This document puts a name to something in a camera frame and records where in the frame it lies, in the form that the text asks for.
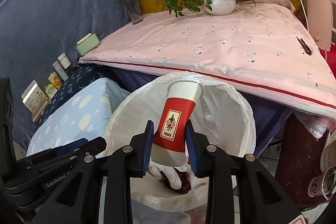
silver bolt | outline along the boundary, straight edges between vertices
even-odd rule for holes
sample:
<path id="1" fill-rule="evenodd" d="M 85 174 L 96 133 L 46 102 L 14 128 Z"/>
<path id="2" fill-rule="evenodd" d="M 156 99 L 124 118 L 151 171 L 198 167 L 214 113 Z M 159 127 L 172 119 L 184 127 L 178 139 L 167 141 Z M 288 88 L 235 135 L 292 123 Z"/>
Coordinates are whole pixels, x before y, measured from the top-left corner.
<path id="1" fill-rule="evenodd" d="M 248 161 L 254 161 L 255 160 L 255 156 L 253 156 L 252 154 L 247 154 L 245 156 L 245 158 L 248 160 Z"/>
<path id="2" fill-rule="evenodd" d="M 124 151 L 125 153 L 132 152 L 132 150 L 133 150 L 133 147 L 130 146 L 130 145 L 126 145 L 126 146 L 123 147 L 123 151 Z"/>
<path id="3" fill-rule="evenodd" d="M 217 150 L 217 147 L 211 144 L 207 146 L 207 150 L 209 152 L 215 152 Z"/>
<path id="4" fill-rule="evenodd" d="M 94 157 L 92 155 L 85 156 L 84 161 L 85 162 L 92 162 Z"/>

white plastic bag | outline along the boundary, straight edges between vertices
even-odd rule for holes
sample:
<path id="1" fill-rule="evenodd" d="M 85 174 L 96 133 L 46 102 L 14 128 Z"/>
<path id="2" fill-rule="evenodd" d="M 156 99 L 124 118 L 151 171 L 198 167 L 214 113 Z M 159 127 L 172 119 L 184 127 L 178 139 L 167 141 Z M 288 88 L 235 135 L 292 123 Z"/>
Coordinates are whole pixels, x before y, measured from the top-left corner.
<path id="1" fill-rule="evenodd" d="M 129 144 L 134 135 L 143 133 L 148 120 L 154 122 L 156 130 L 169 84 L 183 78 L 200 80 L 205 88 L 190 118 L 195 131 L 205 134 L 211 144 L 228 154 L 242 157 L 253 153 L 255 125 L 246 99 L 224 81 L 193 72 L 173 72 L 134 91 L 115 110 L 105 132 L 105 155 L 111 155 Z M 208 183 L 179 194 L 147 173 L 143 179 L 131 179 L 131 196 L 157 210 L 182 212 L 207 202 Z"/>

pink cloth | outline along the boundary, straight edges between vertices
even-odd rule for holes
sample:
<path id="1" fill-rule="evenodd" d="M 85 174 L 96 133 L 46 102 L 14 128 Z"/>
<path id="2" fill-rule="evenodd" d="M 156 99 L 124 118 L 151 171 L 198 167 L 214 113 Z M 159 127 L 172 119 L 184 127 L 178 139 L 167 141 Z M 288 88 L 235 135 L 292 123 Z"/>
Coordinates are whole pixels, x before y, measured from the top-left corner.
<path id="1" fill-rule="evenodd" d="M 336 79 L 305 27 L 284 6 L 237 4 L 226 16 L 184 10 L 144 16 L 81 58 L 155 75 L 188 70 L 237 90 L 336 119 Z M 305 53 L 302 38 L 312 55 Z"/>

white ceramic pot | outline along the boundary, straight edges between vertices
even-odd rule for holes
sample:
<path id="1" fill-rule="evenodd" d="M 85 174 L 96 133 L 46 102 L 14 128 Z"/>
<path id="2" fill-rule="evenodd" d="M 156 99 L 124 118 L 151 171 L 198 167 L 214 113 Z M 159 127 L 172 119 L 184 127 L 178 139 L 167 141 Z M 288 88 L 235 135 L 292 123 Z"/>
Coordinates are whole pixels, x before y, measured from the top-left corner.
<path id="1" fill-rule="evenodd" d="M 211 8 L 212 11 L 210 11 L 208 8 L 206 8 L 205 5 L 203 5 L 204 9 L 211 15 L 214 16 L 224 16 L 231 14 L 236 6 L 236 0 L 212 0 Z"/>

